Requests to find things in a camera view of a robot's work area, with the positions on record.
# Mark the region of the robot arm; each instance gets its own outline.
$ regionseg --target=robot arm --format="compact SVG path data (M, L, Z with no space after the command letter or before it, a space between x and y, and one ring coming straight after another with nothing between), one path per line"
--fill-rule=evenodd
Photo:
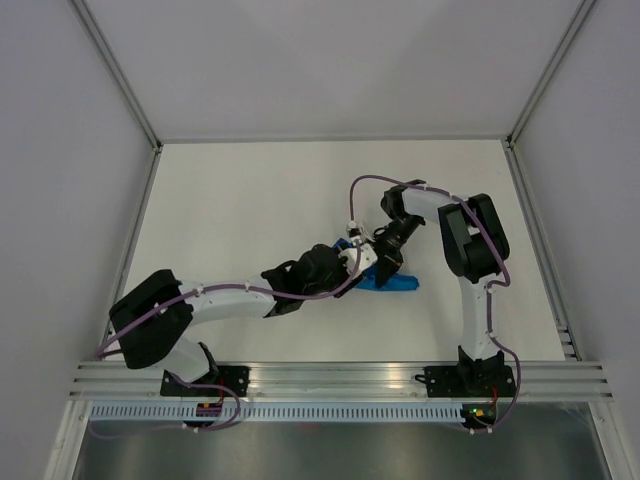
M491 199L477 195L469 198L467 204L489 232L501 257L506 259L509 246ZM402 266L402 246L428 220L440 225L447 264L460 278L464 327L459 356L467 372L465 384L472 383L478 375L486 376L487 365L501 368L504 358L487 332L487 301L492 301L487 299L493 296L486 295L487 284L496 278L500 269L460 205L437 193L395 186L385 192L381 207L391 222L377 229L373 238L355 222L347 227L351 243L360 248L357 268L356 248L316 245L298 261L285 262L246 282L232 285L238 287L240 283L244 289L224 288L229 284L221 284L219 289L205 292L204 285L181 282L170 270L155 272L111 308L109 315L116 332L167 300L187 292L201 293L161 310L150 321L122 336L120 346L127 366L136 369L157 365L186 382L215 373L217 367L207 347L183 338L188 327L225 318L266 318L291 313L298 310L304 300L282 297L275 292L318 295L332 292L353 278L334 295L340 297L374 264L377 266L375 283L380 287Z

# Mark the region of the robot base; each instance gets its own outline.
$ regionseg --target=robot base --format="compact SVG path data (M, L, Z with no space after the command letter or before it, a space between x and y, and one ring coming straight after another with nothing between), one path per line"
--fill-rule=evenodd
M249 386L249 367L240 365L218 365L218 371L212 371L201 377L195 385L224 385L239 397L247 396ZM160 387L162 397L210 397L219 398L220 392L214 389L189 388L180 385L168 372L162 377Z
M458 354L457 365L425 367L424 375L416 376L416 380L426 385L429 398L491 398L494 388L500 398L515 395L513 371L504 364L503 352L475 361L461 348Z

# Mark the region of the white floor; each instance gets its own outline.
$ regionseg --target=white floor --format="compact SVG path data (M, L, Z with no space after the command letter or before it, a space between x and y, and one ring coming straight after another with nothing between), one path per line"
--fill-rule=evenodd
M421 178L463 195L489 194L511 245L513 286L497 294L498 334L524 360L564 359L498 141L383 141L166 145L127 291L157 269L183 280L240 280L344 236L358 175ZM388 184L361 183L355 208L372 230L387 223ZM229 319L189 330L221 361L456 360L458 281L428 224L403 249L417 292L353 290L269 319Z

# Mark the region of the white wall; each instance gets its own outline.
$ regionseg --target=white wall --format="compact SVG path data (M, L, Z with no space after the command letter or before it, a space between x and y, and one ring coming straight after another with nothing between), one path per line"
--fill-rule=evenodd
M600 2L519 150L570 300L640 450L640 3Z
M63 0L0 4L0 476L41 478L150 147Z
M172 140L506 135L578 0L89 0Z

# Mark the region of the perforated cable channel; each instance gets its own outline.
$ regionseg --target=perforated cable channel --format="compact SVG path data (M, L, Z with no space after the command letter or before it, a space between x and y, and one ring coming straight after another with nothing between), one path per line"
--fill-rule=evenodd
M235 404L225 402L219 416L196 415L197 402L96 402L91 420L224 421ZM462 404L451 403L248 403L238 417L257 422L459 423Z

